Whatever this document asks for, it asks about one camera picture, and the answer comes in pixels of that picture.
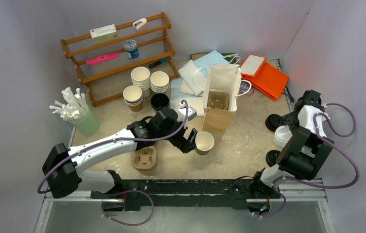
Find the brown paper bag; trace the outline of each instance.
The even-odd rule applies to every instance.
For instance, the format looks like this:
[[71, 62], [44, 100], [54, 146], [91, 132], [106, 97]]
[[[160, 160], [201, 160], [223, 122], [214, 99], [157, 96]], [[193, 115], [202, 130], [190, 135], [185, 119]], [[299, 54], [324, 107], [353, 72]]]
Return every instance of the brown paper bag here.
[[[238, 65], [214, 64], [208, 71], [206, 88], [203, 93], [204, 120], [203, 131], [224, 133], [234, 118], [237, 110], [236, 96], [239, 93], [241, 73]], [[227, 110], [208, 106], [211, 92], [227, 93]]]

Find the white wall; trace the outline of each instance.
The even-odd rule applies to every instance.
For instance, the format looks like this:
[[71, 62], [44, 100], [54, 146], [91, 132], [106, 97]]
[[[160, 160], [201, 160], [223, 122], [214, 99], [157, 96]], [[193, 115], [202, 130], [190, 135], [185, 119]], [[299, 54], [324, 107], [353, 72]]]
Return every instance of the white wall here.
[[174, 58], [186, 60], [214, 49], [282, 57], [314, 0], [59, 1], [77, 35], [164, 11], [172, 24]]
[[[348, 189], [328, 190], [331, 215], [339, 233], [366, 232], [366, 1], [315, 1], [283, 59], [295, 97], [314, 89], [324, 102], [339, 102], [357, 117], [357, 135], [337, 139], [360, 168], [359, 182]], [[342, 114], [333, 111], [332, 117]], [[349, 118], [334, 118], [348, 132]], [[327, 184], [353, 178], [348, 162], [335, 153], [327, 161]]]
[[78, 85], [59, 42], [72, 36], [56, 0], [0, 0], [0, 232], [34, 231], [41, 166], [70, 137], [48, 105]]

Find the wooden rack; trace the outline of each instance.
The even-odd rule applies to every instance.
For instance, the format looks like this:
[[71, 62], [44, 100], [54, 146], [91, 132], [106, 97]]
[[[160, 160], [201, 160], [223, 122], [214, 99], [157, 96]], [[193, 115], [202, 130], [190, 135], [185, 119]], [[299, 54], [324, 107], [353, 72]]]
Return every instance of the wooden rack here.
[[[147, 30], [135, 33], [135, 34], [119, 37], [119, 38], [116, 38], [114, 40], [110, 40], [110, 41], [106, 41], [106, 42], [103, 42], [103, 43], [100, 43], [100, 44], [92, 45], [92, 46], [89, 46], [89, 47], [86, 47], [86, 48], [83, 48], [83, 49], [79, 49], [79, 50], [76, 50], [76, 51], [70, 51], [67, 45], [75, 43], [75, 42], [79, 42], [79, 41], [82, 41], [82, 40], [90, 39], [91, 38], [90, 33], [84, 34], [84, 35], [81, 35], [81, 36], [77, 36], [77, 37], [74, 37], [74, 38], [71, 38], [71, 39], [67, 39], [67, 40], [61, 40], [61, 48], [63, 50], [63, 54], [64, 54], [65, 58], [71, 59], [72, 63], [74, 64], [74, 68], [75, 68], [75, 70], [77, 72], [77, 76], [78, 76], [78, 81], [81, 84], [84, 84], [86, 86], [88, 95], [90, 96], [91, 104], [93, 106], [96, 106], [96, 105], [105, 103], [107, 101], [114, 100], [114, 99], [122, 97], [122, 93], [118, 93], [118, 94], [115, 94], [113, 96], [104, 98], [102, 100], [95, 100], [94, 99], [93, 93], [91, 91], [90, 83], [93, 82], [93, 81], [108, 77], [110, 75], [117, 74], [117, 73], [123, 72], [123, 71], [128, 70], [128, 69], [133, 69], [135, 67], [139, 67], [139, 66], [142, 66], [142, 65], [147, 64], [147, 63], [152, 63], [152, 62], [158, 61], [162, 58], [166, 58], [167, 62], [169, 63], [169, 65], [172, 68], [173, 73], [174, 73], [173, 75], [170, 76], [170, 79], [174, 79], [174, 78], [178, 77], [178, 71], [175, 68], [173, 60], [171, 58], [171, 56], [175, 54], [175, 50], [174, 50], [174, 47], [171, 44], [171, 42], [169, 40], [169, 37], [167, 35], [167, 29], [171, 28], [171, 23], [170, 23], [168, 17], [166, 16], [166, 14], [164, 12], [161, 12], [161, 14], [158, 14], [158, 15], [155, 15], [155, 16], [150, 16], [150, 17], [147, 17], [146, 19], [147, 19], [147, 21], [162, 19], [163, 24], [159, 27], [155, 27], [155, 28], [147, 29]], [[118, 30], [128, 28], [128, 27], [132, 27], [132, 26], [133, 26], [133, 22], [128, 22], [128, 23], [125, 23], [125, 24], [116, 25], [116, 29], [118, 31]], [[160, 31], [160, 30], [163, 31], [163, 36], [161, 36], [159, 38], [149, 40], [149, 41], [138, 43], [138, 47], [143, 47], [143, 46], [146, 46], [146, 45], [150, 45], [150, 44], [153, 44], [153, 43], [158, 42], [158, 41], [164, 41], [165, 53], [162, 53], [160, 55], [156, 55], [156, 56], [151, 57], [151, 58], [144, 59], [142, 61], [131, 63], [131, 64], [128, 64], [126, 66], [115, 68], [115, 69], [109, 70], [107, 72], [103, 72], [101, 74], [96, 74], [96, 75], [93, 75], [91, 77], [86, 77], [83, 70], [81, 69], [81, 65], [86, 64], [86, 60], [77, 61], [74, 57], [75, 55], [78, 55], [78, 54], [81, 54], [81, 53], [89, 52], [89, 51], [92, 51], [92, 50], [95, 50], [95, 49], [98, 49], [98, 48], [101, 48], [101, 47], [105, 47], [105, 46], [108, 46], [108, 45], [119, 43], [119, 42], [122, 42], [122, 41], [125, 41], [125, 40], [129, 40], [129, 39], [141, 36], [141, 35], [146, 35], [146, 34], [149, 34], [149, 33]], [[108, 54], [113, 54], [113, 53], [122, 53], [124, 51], [125, 51], [125, 49], [123, 48], [123, 49], [119, 49], [119, 50], [116, 50], [116, 51], [100, 54], [96, 57], [103, 56], [103, 55], [108, 55]]]

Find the beige table surface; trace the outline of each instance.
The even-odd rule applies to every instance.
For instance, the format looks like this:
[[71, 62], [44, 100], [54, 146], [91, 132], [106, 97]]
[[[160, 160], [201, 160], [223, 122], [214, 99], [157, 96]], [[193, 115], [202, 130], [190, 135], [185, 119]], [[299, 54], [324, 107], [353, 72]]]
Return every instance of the beige table surface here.
[[[176, 63], [177, 68], [185, 63]], [[163, 70], [171, 74], [168, 64], [161, 64], [152, 70]], [[122, 92], [131, 85], [129, 72], [99, 80], [92, 84], [93, 92], [101, 97]], [[84, 136], [75, 132], [73, 146], [90, 143], [110, 136], [130, 123], [145, 116], [154, 116], [155, 112], [149, 100], [144, 100], [143, 109], [132, 112], [123, 98], [91, 107], [100, 120], [100, 129], [93, 136]], [[115, 170], [122, 179], [235, 179], [240, 176], [253, 176], [256, 171], [267, 167], [265, 156], [270, 150], [279, 150], [273, 143], [273, 132], [264, 124], [270, 114], [284, 115], [289, 112], [287, 101], [281, 95], [278, 101], [272, 101], [260, 91], [253, 95], [240, 96], [237, 99], [237, 112], [224, 134], [213, 133], [214, 148], [208, 155], [198, 155], [194, 150], [183, 154], [168, 141], [160, 141], [155, 148], [158, 164], [153, 171], [137, 171], [131, 166], [131, 153], [125, 153], [101, 162], [90, 170]], [[192, 128], [202, 130], [203, 117], [196, 117], [188, 124], [185, 137]]]

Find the pink marker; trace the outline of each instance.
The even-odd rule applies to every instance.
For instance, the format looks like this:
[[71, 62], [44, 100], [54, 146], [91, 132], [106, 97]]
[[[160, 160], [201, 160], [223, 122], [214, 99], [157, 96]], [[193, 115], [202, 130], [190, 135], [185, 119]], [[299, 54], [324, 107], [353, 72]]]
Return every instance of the pink marker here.
[[113, 53], [113, 54], [109, 54], [109, 55], [103, 55], [94, 59], [88, 59], [86, 60], [87, 65], [93, 65], [99, 62], [103, 62], [103, 61], [108, 61], [110, 59], [114, 59], [118, 57], [118, 53]]

